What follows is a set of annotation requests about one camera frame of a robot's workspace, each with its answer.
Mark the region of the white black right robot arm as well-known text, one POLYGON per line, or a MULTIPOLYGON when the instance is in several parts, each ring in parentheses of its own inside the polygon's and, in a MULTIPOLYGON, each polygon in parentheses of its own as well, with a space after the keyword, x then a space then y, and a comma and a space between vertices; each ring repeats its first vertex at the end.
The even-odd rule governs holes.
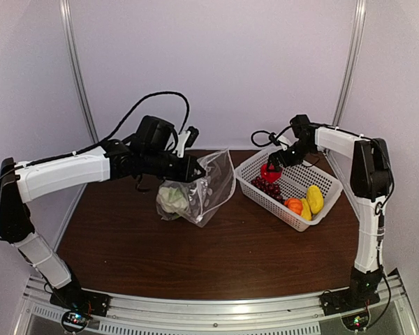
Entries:
POLYGON ((292 167, 307 154, 333 151, 351 160, 349 185, 359 209, 358 251, 351 270, 351 283, 344 293, 348 307, 358 308, 367 301, 383 278, 381 247, 385 234, 385 208, 395 182, 386 141, 309 120, 305 114, 293 117, 286 127, 294 143, 283 133, 268 133, 268 142, 278 147, 267 160, 267 169, 292 167))

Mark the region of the clear zip top bag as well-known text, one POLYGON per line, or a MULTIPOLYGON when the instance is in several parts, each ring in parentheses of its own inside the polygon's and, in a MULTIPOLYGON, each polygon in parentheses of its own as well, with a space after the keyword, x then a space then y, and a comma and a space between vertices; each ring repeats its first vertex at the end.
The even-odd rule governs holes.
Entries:
POLYGON ((218 209, 233 196, 236 188, 235 168, 228 149, 198 159, 206 175, 191 183, 165 181, 161 186, 179 188, 190 204, 188 222, 204 227, 218 209))

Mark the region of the red toy bell pepper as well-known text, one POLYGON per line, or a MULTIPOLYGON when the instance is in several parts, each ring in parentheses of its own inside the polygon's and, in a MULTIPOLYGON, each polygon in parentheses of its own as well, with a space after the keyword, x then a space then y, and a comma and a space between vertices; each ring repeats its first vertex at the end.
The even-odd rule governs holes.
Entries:
POLYGON ((267 172, 265 170, 266 164, 262 165, 260 168, 260 177, 262 179, 264 179, 265 181, 267 181, 268 183, 274 183, 276 182, 278 179, 281 178, 282 176, 282 172, 267 172))

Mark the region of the white toy cauliflower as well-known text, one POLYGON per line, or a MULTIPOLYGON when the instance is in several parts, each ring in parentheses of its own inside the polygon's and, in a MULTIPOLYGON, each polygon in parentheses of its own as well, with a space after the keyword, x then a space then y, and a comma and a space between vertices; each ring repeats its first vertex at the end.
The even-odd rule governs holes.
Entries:
POLYGON ((174 187, 161 186, 156 195, 156 209, 162 220, 189 220, 190 204, 187 196, 174 187))

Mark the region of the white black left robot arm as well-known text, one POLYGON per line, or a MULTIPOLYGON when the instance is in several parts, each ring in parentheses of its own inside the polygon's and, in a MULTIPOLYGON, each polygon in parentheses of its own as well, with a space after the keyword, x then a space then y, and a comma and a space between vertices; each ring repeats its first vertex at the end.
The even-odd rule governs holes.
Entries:
POLYGON ((199 135, 197 128, 177 132, 158 117, 142 118, 124 140, 110 137, 92 149, 57 158, 16 163, 3 160, 0 171, 0 239, 14 245, 45 277, 72 310, 81 309, 86 294, 67 264, 48 246, 30 219, 28 203, 66 188, 148 174, 189 183, 205 176, 196 157, 186 153, 199 135))

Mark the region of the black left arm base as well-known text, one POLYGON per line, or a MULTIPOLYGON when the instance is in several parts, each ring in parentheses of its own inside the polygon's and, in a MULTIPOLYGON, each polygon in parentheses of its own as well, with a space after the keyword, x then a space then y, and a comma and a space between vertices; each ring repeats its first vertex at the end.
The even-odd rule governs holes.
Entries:
POLYGON ((62 288, 54 288, 50 303, 75 312, 105 317, 108 313, 110 296, 103 293, 84 290, 72 270, 71 282, 62 288))

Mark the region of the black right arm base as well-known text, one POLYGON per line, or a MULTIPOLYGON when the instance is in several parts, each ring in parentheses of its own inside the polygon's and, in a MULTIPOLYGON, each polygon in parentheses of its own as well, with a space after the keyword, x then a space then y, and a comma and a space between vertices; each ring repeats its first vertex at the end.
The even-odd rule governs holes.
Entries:
POLYGON ((377 290, 382 279, 383 272, 380 269, 363 273, 353 267, 347 288, 326 290, 319 296, 324 314, 345 313, 379 303, 381 299, 377 290))

